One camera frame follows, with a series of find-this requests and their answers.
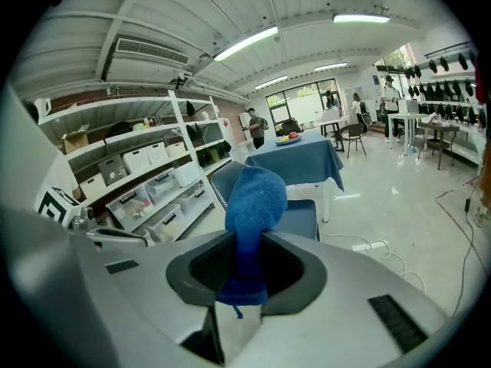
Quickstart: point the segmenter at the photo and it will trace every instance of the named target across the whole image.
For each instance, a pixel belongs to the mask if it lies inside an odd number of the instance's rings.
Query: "cable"
[[[469,253],[470,253],[470,250],[472,249],[472,247],[474,246],[474,228],[473,226],[470,224],[469,222],[469,219],[467,218],[467,215],[469,213],[466,212],[466,221],[467,223],[469,224],[470,226],[470,244],[469,244],[469,249],[467,250],[467,253],[466,253],[466,256],[464,257],[463,259],[463,264],[462,264],[462,282],[461,282],[461,286],[460,286],[460,295],[459,295],[459,300],[457,301],[457,305],[455,306],[455,311],[453,312],[452,316],[456,314],[457,310],[459,309],[459,305],[460,305],[460,300],[462,300],[462,295],[463,295],[463,276],[466,272],[466,260],[467,260],[467,257],[469,256]]]
[[[381,259],[385,261],[388,258],[390,258],[391,255],[395,256],[396,258],[399,258],[400,261],[402,261],[402,265],[403,265],[403,269],[404,269],[403,272],[401,272],[399,274],[399,276],[400,277],[403,277],[404,276],[404,280],[407,281],[406,274],[416,275],[418,277],[418,279],[420,280],[421,284],[423,285],[422,292],[424,293],[426,291],[427,287],[426,287],[426,285],[425,285],[425,283],[423,281],[423,278],[421,278],[421,276],[417,272],[415,272],[415,271],[407,271],[406,270],[406,262],[404,261],[404,259],[402,259],[402,257],[399,256],[398,254],[396,254],[395,252],[392,252],[385,241],[383,241],[383,240],[376,240],[376,241],[369,242],[366,238],[363,238],[363,237],[361,237],[359,235],[327,235],[327,236],[328,237],[356,237],[356,238],[360,238],[361,240],[363,240],[364,242],[367,243],[367,245],[365,246],[365,252],[370,252],[373,249],[373,247],[372,247],[373,244],[375,244],[376,242],[381,242],[387,248],[386,251],[384,251],[384,252],[381,253]]]

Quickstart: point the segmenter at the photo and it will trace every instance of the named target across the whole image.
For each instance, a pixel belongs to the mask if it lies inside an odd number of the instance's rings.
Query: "table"
[[[426,151],[427,146],[430,145],[430,147],[433,148],[433,153],[435,153],[435,149],[440,151],[440,158],[438,159],[438,170],[440,170],[440,164],[442,162],[442,155],[444,149],[450,149],[450,152],[452,153],[452,166],[453,166],[452,145],[457,135],[457,132],[459,132],[460,128],[458,126],[441,126],[439,124],[432,124],[432,123],[420,123],[420,127],[423,128],[424,150]],[[433,140],[427,141],[427,130],[435,131]],[[440,132],[440,138],[438,140],[437,140],[437,132]],[[443,135],[447,132],[453,132],[453,138],[450,143],[446,143],[445,140],[443,139]]]
[[[393,119],[404,120],[404,155],[407,155],[407,148],[414,141],[414,129],[416,127],[416,120],[421,120],[423,117],[427,117],[427,114],[422,113],[393,113],[388,114],[389,119],[389,149],[392,150],[394,143],[394,135],[392,131],[394,129]]]
[[[329,221],[328,179],[331,177],[344,191],[339,173],[343,163],[332,143],[316,131],[304,132],[298,142],[284,146],[276,146],[275,141],[265,142],[245,160],[245,164],[271,170],[287,186],[322,182],[324,222]]]
[[[326,127],[332,125],[332,128],[334,130],[334,140],[336,141],[336,147],[334,148],[337,151],[342,151],[344,153],[344,144],[343,144],[343,138],[341,137],[339,133],[339,123],[346,123],[345,118],[340,118],[336,120],[329,120],[329,121],[319,121],[318,123],[314,124],[314,127],[321,127],[321,135],[326,136],[327,135],[327,130]],[[338,141],[341,142],[341,150],[338,150]]]

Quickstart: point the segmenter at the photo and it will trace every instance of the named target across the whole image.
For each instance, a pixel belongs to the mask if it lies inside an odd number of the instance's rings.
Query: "storage bin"
[[[135,173],[139,169],[150,167],[145,149],[131,151],[123,155],[123,163],[129,173]]]
[[[98,173],[94,177],[89,180],[84,181],[80,184],[80,188],[84,193],[87,199],[93,198],[98,195],[99,192],[103,191],[106,188],[106,184],[104,183],[104,179],[102,175]]]
[[[175,203],[181,206],[181,210],[184,214],[187,214],[203,196],[207,195],[208,191],[205,187],[197,189],[196,191],[191,189],[180,195],[175,200]]]
[[[128,176],[127,171],[124,168],[123,160],[121,156],[117,154],[109,159],[106,159],[97,164],[99,170],[102,173],[102,177],[107,186],[121,180],[123,177]]]
[[[163,142],[151,144],[145,147],[145,151],[147,152],[148,160],[151,165],[162,163],[169,158]]]
[[[137,227],[141,218],[147,217],[153,211],[153,204],[144,186],[139,186],[125,193],[108,203],[106,207],[114,214],[124,230],[128,232]]]
[[[186,147],[184,142],[174,143],[166,147],[166,152],[168,156],[178,156],[186,152]]]
[[[145,185],[145,189],[154,205],[160,202],[170,191],[177,187],[176,180],[172,175],[173,170],[174,168],[166,170],[158,176],[155,176]]]
[[[198,168],[195,163],[187,163],[174,169],[173,175],[181,187],[188,186],[199,178]]]
[[[180,205],[170,204],[155,214],[145,226],[164,242],[179,237],[179,233],[183,230],[183,221],[184,214]]]

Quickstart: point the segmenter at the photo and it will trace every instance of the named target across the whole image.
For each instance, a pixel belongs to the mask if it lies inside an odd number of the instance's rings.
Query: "man in dark shirt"
[[[264,144],[264,128],[261,117],[255,115],[255,109],[250,108],[247,110],[251,120],[249,121],[249,131],[251,131],[251,138],[254,142],[254,147],[258,149]]]

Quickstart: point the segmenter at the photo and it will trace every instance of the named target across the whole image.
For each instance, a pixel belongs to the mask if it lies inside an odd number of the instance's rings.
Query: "white floor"
[[[369,134],[364,138],[367,151],[361,148],[339,153],[344,168],[341,171],[345,191],[332,183],[331,217],[322,222],[321,187],[313,185],[288,187],[289,199],[314,199],[318,211],[321,241],[352,249],[372,242],[386,241],[394,253],[401,256],[407,271],[415,271],[425,283],[425,293],[447,314],[451,315],[460,295],[463,259],[469,247],[463,232],[471,238],[471,229],[463,211],[466,198],[473,190],[469,183],[476,168],[443,155],[441,170],[438,157],[431,152],[408,156],[402,154],[402,143],[389,150],[382,136]],[[471,211],[479,203],[475,192]],[[224,226],[223,209],[209,209],[186,233],[187,238],[221,230]],[[474,245],[481,261],[491,270],[491,222],[485,228],[474,228]],[[385,248],[374,248],[374,260],[396,273],[403,271],[401,260],[395,256],[381,259]],[[471,250],[466,261],[463,298],[459,311],[469,307],[486,279],[483,266]],[[407,281],[422,289],[420,280],[407,274]]]

